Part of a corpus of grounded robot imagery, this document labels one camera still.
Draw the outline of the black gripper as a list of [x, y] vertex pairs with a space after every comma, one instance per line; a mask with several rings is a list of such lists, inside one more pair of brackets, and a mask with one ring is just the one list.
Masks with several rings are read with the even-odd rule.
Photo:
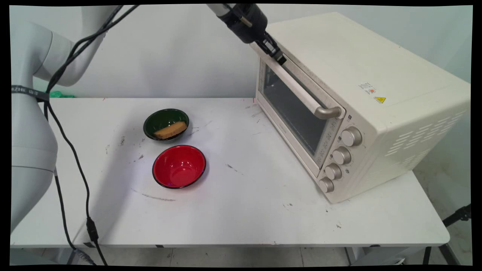
[[283, 65], [286, 58], [274, 38], [267, 33], [267, 17], [257, 4], [220, 4], [226, 13], [218, 15], [243, 43], [256, 43], [267, 55]]

